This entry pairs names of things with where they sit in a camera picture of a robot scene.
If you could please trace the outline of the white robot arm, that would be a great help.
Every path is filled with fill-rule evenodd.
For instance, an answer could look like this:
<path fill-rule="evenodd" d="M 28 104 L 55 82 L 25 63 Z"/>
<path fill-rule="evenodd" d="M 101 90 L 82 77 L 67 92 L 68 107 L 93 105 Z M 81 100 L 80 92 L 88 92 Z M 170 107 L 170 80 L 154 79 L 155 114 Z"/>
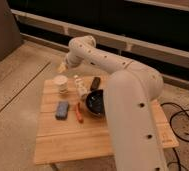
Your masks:
<path fill-rule="evenodd" d="M 82 61 L 109 73 L 103 99 L 117 171 L 169 171 L 151 109 L 163 89 L 161 74 L 98 49 L 92 36 L 69 41 L 62 67 L 77 67 Z"/>

